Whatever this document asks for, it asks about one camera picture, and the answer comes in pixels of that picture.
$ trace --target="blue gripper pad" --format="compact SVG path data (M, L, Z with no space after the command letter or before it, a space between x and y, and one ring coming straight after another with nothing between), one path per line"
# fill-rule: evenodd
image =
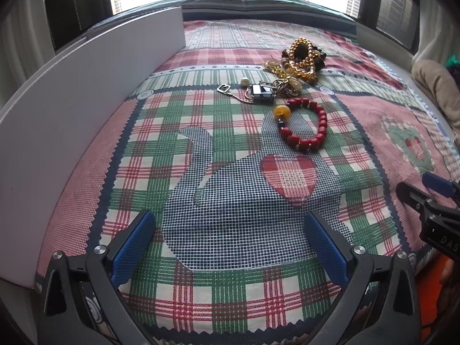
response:
M305 215L304 230L308 242L315 250L332 283L340 287L346 287L350 282L346 259L310 212Z
M155 228L155 215L148 211L113 258L110 280L114 287L127 283L131 278L134 269L155 234Z
M434 191L442 194L447 198L455 197L457 192L457 189L449 180L446 180L443 177L440 177L431 172L425 172L422 175L422 183L425 187L433 189Z

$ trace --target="bedspread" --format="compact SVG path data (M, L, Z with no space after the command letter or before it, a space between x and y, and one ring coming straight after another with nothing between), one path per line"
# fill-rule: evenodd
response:
M185 35L186 47L135 89L75 168L48 227L38 289L55 250L108 244L145 208L156 234L120 291L168 344L286 343L309 333L340 291L303 233L311 209L369 252L402 249L423 267L432 251L396 185L426 191L424 172L459 180L460 169L405 84L348 39L311 27L195 21ZM306 154L282 141L273 106L216 91L226 83L242 96L241 77L274 80L262 64L298 37L327 53L318 84L303 88L327 112L327 139ZM298 110L289 126L313 137L317 116Z

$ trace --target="orange object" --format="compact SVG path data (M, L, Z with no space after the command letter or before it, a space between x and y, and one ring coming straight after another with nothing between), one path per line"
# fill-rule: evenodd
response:
M273 115L275 116L275 120L286 121L291 117L291 109L286 105L278 105L273 109Z
M438 310L436 301L442 285L439 284L442 269L448 258L441 255L430 262L416 278L417 291L419 293L420 311L422 316L422 326L432 323L436 319ZM422 340L430 334L430 328L422 330Z

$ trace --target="beige cloth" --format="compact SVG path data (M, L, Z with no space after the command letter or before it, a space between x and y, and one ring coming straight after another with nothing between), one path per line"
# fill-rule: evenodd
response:
M460 146L460 91L454 78L439 63L418 60L412 67L412 77L419 88L442 110Z

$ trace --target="jewelry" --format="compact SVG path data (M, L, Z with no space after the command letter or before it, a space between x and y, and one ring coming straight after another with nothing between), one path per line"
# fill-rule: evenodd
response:
M299 38L281 56L281 65L267 61L264 68L280 78L301 77L308 84L315 85L318 81L316 72L324 68L326 53L313 46L309 40Z
M286 121L291 117L291 112L296 108L303 106L316 112L318 122L318 133L312 139L300 138L286 127ZM278 105L273 109L273 115L277 121L277 126L281 137L287 141L288 145L293 149L298 149L301 152L306 152L308 149L315 150L321 146L326 140L327 134L327 115L324 108L318 105L316 101L310 101L307 98L294 98L289 100L284 105Z
M249 78L241 78L240 84L243 87L249 87L249 85L251 84L251 81L249 80Z
M239 98L238 96L230 93L229 92L230 88L231 87L228 84L220 84L220 86L217 87L217 92L222 93L223 95L234 97L238 101L241 101L247 104L254 104L254 103L272 104L273 103L274 95L271 90L273 87L266 86L264 82L261 82L260 84L253 84L246 88L246 91L244 92L244 97L248 101L243 100L242 98Z
M230 86L228 84L221 84L217 87L217 92L222 93L223 95L231 96L237 100L245 103L263 103L263 104L272 104L273 97L275 95L280 95L282 97L295 97L298 95L298 92L302 90L302 84L297 79L288 77L286 79L276 79L272 83L268 82L259 82L259 84L250 85L248 78L241 78L240 84L246 88L244 92L244 97L246 100L239 98L238 96L231 94L229 92Z

